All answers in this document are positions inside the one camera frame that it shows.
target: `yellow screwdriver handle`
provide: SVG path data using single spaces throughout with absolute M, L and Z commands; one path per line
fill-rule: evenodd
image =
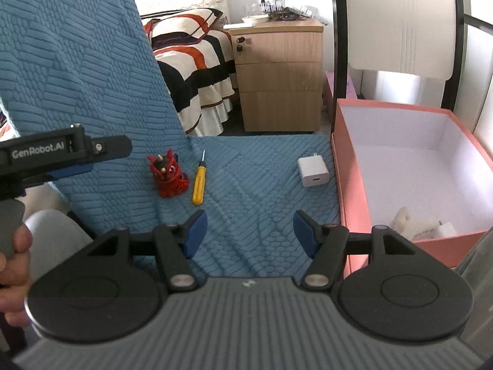
M 204 166 L 197 167 L 197 176 L 195 177 L 195 185 L 193 186 L 192 203 L 201 205 L 204 201 L 204 189 L 206 187 L 206 168 Z

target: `floor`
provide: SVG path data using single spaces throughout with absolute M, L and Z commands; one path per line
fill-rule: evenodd
M 229 119 L 223 123 L 224 132 L 221 136 L 253 136 L 262 134 L 303 134 L 306 132 L 245 132 L 243 126 L 242 110 L 239 105 L 235 105 L 233 110 L 229 112 Z M 330 137 L 330 119 L 327 111 L 321 112 L 320 131 L 316 134 L 324 134 Z

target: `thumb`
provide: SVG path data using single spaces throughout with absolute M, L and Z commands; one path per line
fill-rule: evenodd
M 4 271 L 7 266 L 7 258 L 3 253 L 0 253 L 0 271 Z

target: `wooden cabinet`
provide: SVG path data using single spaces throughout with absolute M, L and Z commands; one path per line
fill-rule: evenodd
M 319 130 L 323 31 L 314 19 L 230 29 L 246 131 Z

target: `gray handle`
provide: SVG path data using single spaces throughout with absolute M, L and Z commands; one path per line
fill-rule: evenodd
M 22 224 L 24 209 L 24 203 L 18 200 L 0 202 L 0 252 L 6 256 L 7 260 L 14 256 L 12 237 L 15 230 Z

